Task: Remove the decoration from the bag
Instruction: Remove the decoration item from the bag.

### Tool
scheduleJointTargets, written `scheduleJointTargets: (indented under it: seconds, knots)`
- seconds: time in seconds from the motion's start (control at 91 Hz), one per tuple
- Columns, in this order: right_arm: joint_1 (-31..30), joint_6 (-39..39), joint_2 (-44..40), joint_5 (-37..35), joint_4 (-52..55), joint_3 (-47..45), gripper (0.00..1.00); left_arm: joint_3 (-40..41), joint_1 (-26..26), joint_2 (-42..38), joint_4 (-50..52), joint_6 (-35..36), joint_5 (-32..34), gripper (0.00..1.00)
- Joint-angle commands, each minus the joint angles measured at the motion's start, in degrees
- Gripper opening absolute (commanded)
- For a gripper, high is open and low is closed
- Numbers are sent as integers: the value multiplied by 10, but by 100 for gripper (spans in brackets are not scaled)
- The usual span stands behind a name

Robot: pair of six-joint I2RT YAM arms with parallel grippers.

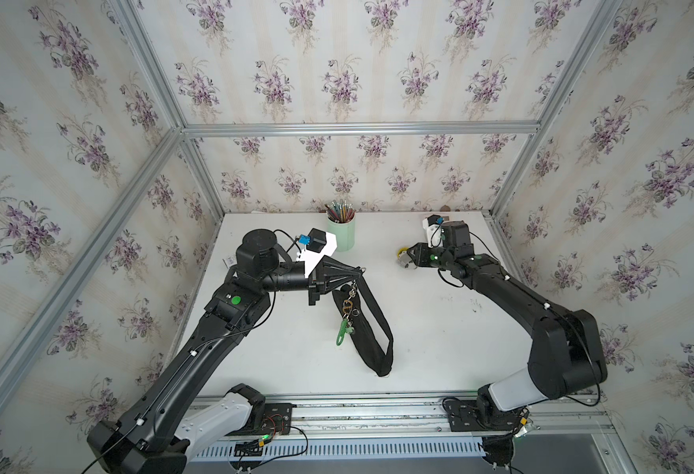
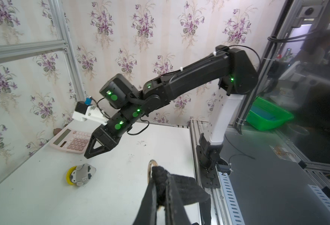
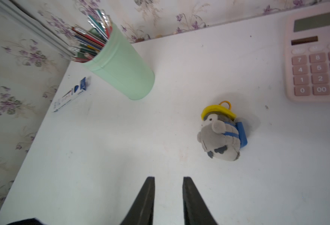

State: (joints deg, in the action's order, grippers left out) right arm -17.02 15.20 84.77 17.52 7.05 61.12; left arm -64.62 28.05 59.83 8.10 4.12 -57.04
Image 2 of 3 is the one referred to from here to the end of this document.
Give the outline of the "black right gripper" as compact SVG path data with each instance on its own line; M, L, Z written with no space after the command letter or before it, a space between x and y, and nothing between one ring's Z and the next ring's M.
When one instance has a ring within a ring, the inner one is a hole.
M86 159L107 153L113 150L126 132L125 128L116 129L116 126L100 125L92 133L87 150L84 153Z

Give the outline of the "yellow hat doll charm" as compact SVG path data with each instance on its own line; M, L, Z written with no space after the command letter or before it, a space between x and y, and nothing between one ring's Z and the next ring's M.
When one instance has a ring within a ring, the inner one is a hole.
M74 166L67 171L66 181L69 185L82 186L87 184L95 173L96 168L89 164Z

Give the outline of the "black fabric shoulder bag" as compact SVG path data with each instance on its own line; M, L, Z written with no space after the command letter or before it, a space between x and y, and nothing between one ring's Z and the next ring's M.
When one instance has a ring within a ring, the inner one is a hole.
M199 203L202 220L211 224L211 195L195 178L169 173L161 166L148 168L148 186L142 199L134 225L155 225L157 210L165 208L167 225L189 225L186 205Z

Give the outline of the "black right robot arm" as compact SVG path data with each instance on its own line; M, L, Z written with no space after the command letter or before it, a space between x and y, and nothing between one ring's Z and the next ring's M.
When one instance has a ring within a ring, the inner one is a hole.
M117 110L104 125L92 133L85 158L110 152L124 133L143 116L163 108L182 94L210 81L218 80L218 101L210 121L200 135L196 155L200 182L205 188L220 188L217 168L222 160L225 132L244 96L258 83L258 73L246 52L237 48L217 46L209 56L149 80L138 90L122 74L115 75L100 94Z

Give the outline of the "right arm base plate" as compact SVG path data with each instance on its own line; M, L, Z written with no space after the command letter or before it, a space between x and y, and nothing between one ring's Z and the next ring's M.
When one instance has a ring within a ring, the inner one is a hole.
M222 175L231 174L231 165L224 159L220 159L213 169L205 169L199 165L199 180L203 188L221 188L219 178Z

